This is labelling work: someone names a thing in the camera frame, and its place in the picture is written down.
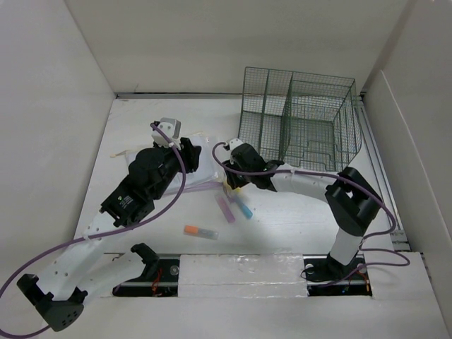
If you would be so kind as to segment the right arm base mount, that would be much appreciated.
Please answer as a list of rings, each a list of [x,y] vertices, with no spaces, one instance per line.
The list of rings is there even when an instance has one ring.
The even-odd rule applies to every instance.
[[[365,264],[363,255],[357,255],[343,266],[328,256],[303,256],[304,267],[300,277],[307,282],[309,297],[372,296],[368,274],[351,272]]]

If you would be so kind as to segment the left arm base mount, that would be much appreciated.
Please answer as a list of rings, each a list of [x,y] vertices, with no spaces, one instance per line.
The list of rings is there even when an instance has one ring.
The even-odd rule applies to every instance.
[[[117,285],[112,290],[115,297],[177,297],[179,287],[179,254],[156,254],[141,243],[131,247],[141,257],[145,267],[140,276]]]

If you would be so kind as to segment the clear zipper document pouch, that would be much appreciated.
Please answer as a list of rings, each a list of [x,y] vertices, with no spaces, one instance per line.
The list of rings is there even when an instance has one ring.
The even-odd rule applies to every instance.
[[[213,141],[215,138],[210,138],[202,132],[191,134],[187,136],[193,145],[201,146],[201,154],[199,158],[198,169],[193,173],[186,175],[186,183],[184,187],[184,193],[205,191],[209,189],[216,189],[222,186],[222,174],[218,165],[215,164],[213,157],[211,156]],[[135,160],[138,152],[144,148],[150,147],[150,145],[140,145],[138,147],[123,150],[116,154],[111,154],[110,158],[123,157],[127,165]],[[176,194],[182,183],[182,174],[178,173],[172,180],[168,189],[165,191],[164,196]]]

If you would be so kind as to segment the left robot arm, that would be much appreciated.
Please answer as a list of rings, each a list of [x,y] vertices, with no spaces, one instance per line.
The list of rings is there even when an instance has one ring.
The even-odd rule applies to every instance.
[[[155,144],[138,152],[128,175],[104,200],[85,229],[81,242],[72,244],[38,274],[25,274],[17,286],[47,325],[59,332],[72,325],[85,305],[105,290],[128,280],[149,280],[157,273],[159,256],[146,244],[133,245],[108,265],[94,269],[108,247],[155,208],[179,173],[198,169],[201,146],[181,138],[176,150]]]

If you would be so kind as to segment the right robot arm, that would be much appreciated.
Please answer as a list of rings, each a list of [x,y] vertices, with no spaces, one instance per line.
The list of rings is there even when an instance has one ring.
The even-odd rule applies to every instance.
[[[334,278],[352,270],[359,246],[382,200],[353,167],[341,172],[314,172],[280,160],[265,161],[248,143],[238,138],[226,143],[229,159],[222,163],[232,189],[253,184],[259,189],[292,193],[326,203],[338,225],[338,232],[326,260],[316,269]]]

